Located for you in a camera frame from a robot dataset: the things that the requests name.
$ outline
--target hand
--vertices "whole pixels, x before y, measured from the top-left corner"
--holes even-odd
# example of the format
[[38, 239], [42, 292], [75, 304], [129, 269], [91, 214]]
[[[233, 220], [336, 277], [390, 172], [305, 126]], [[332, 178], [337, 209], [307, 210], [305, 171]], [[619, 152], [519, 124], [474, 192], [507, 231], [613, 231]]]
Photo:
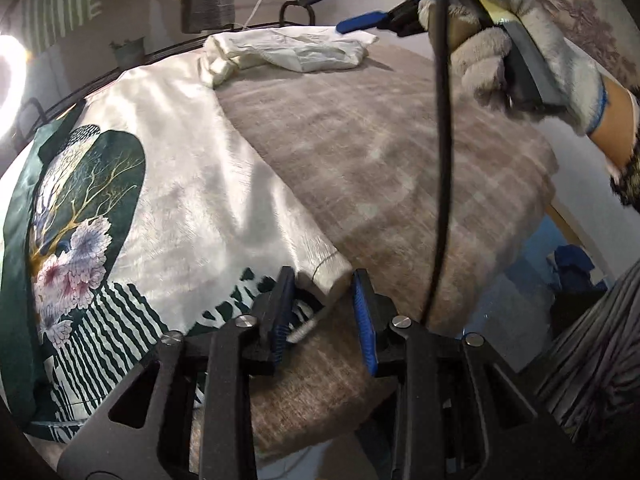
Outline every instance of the hand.
[[[490, 1], [518, 16], [529, 31], [559, 88], [568, 97], [569, 110], [561, 118], [579, 135], [590, 134], [600, 124], [604, 111], [604, 85], [596, 65], [568, 46], [560, 29], [535, 0]], [[433, 23], [434, 7], [434, 0], [420, 3], [420, 22], [425, 30]], [[483, 105], [503, 103], [503, 60], [511, 49], [510, 38], [499, 27], [479, 32], [475, 15], [460, 4], [452, 4], [449, 15], [451, 66], [462, 78], [463, 89]]]

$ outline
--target potted plant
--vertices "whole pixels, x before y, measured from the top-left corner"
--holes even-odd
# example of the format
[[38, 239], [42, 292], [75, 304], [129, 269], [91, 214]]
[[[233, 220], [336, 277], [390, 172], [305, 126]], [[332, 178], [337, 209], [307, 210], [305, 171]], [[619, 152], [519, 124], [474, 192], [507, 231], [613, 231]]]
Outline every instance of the potted plant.
[[145, 63], [145, 38], [125, 40], [123, 44], [111, 41], [111, 49], [121, 70], [128, 70]]

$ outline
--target green fabric panel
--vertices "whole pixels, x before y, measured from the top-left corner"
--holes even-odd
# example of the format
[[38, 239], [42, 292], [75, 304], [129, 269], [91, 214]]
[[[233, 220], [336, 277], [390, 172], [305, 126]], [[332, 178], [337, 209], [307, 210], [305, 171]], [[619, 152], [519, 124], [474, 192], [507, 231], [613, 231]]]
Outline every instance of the green fabric panel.
[[28, 232], [33, 197], [49, 163], [84, 109], [80, 101], [63, 119], [41, 127], [15, 185], [4, 220], [0, 288], [0, 366], [2, 384], [15, 421], [24, 427], [36, 409], [34, 391], [48, 383], [42, 365], [28, 269]]

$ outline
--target black tool handle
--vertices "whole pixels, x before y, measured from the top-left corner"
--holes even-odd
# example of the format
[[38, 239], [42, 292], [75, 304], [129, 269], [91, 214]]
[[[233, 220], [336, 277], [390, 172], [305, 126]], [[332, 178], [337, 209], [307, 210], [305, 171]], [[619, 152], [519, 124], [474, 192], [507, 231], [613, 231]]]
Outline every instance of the black tool handle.
[[255, 480], [249, 377], [242, 348], [258, 327], [228, 322], [211, 339], [204, 420], [200, 443], [200, 480]]
[[567, 98], [533, 38], [520, 21], [494, 23], [480, 0], [459, 0], [476, 14], [482, 28], [500, 27], [511, 38], [511, 51], [504, 59], [509, 105], [515, 110], [546, 115], [562, 113]]
[[396, 415], [400, 419], [395, 428], [392, 478], [443, 479], [446, 461], [440, 434], [436, 339], [416, 322], [390, 330], [405, 339], [406, 352], [406, 368], [399, 378]]

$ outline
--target striped fabric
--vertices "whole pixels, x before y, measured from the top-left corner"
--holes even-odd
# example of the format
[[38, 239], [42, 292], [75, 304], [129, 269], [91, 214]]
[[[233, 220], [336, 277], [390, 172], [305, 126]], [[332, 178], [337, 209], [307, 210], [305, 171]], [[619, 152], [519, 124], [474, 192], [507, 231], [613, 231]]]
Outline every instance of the striped fabric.
[[134, 285], [105, 283], [52, 358], [52, 402], [30, 433], [68, 442], [167, 330]]
[[640, 402], [640, 261], [522, 379], [578, 444], [599, 441]]
[[22, 40], [34, 56], [100, 14], [100, 0], [21, 0]]

